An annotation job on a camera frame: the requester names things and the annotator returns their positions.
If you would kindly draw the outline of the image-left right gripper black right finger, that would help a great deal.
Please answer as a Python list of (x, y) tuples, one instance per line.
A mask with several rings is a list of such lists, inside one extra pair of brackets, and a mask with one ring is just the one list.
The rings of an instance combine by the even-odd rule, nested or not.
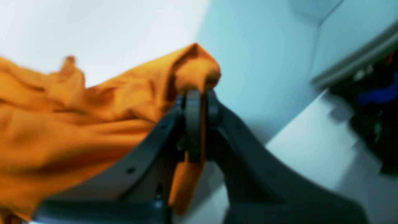
[(273, 156), (213, 90), (206, 100), (206, 158), (224, 175), (230, 204), (225, 224), (368, 224), (357, 203)]

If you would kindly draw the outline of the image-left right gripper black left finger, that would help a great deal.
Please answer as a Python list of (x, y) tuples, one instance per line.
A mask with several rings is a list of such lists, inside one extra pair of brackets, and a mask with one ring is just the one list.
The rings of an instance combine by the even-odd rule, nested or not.
[(201, 158), (201, 93), (177, 97), (148, 136), (117, 163), (44, 200), (34, 224), (171, 224), (168, 199), (179, 162)]

